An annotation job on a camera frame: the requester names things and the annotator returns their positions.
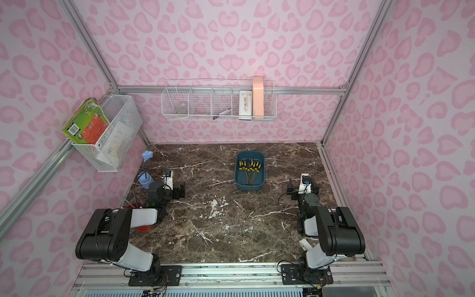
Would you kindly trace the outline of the teal plastic storage box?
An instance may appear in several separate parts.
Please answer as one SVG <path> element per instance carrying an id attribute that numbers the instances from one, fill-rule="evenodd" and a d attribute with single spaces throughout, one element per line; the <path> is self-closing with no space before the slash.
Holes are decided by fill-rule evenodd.
<path id="1" fill-rule="evenodd" d="M 235 162 L 235 184 L 243 191 L 258 191 L 265 183 L 265 156 L 259 151 L 242 151 Z"/>

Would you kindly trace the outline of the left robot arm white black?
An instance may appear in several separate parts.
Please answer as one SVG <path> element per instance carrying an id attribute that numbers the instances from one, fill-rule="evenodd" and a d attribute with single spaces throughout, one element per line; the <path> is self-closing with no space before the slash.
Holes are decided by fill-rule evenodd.
<path id="1" fill-rule="evenodd" d="M 129 236 L 132 229 L 162 223 L 169 203 L 185 197 L 186 186 L 175 188 L 159 181 L 147 192 L 147 208 L 96 209 L 75 247 L 78 259 L 129 270 L 130 287 L 167 286 L 173 280 L 162 271 L 159 257 L 134 246 Z"/>

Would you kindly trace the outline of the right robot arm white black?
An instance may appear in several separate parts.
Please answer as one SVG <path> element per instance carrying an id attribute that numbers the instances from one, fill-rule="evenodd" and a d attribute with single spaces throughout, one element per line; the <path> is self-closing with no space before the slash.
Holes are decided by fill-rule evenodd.
<path id="1" fill-rule="evenodd" d="M 322 270 L 345 257 L 364 254 L 364 235 L 351 210 L 320 205 L 319 188 L 312 184 L 310 176 L 304 174 L 302 178 L 298 186 L 289 182 L 286 194 L 298 203 L 299 233 L 318 240 L 315 246 L 300 241 L 306 267 Z"/>

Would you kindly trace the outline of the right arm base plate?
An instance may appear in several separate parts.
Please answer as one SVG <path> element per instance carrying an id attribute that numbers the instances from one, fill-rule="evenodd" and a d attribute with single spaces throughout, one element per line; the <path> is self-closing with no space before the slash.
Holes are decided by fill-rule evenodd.
<path id="1" fill-rule="evenodd" d="M 281 273 L 284 285 L 320 285 L 323 287 L 334 283 L 333 273 L 329 267 L 308 269 L 297 264 L 280 264 L 277 270 Z"/>

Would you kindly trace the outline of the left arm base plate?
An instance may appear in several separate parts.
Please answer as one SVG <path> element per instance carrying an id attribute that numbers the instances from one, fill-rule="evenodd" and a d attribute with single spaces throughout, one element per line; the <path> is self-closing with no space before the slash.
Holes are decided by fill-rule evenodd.
<path id="1" fill-rule="evenodd" d="M 182 276 L 183 266 L 161 266 L 160 269 L 150 272 L 132 271 L 129 277 L 129 287 L 177 287 Z"/>

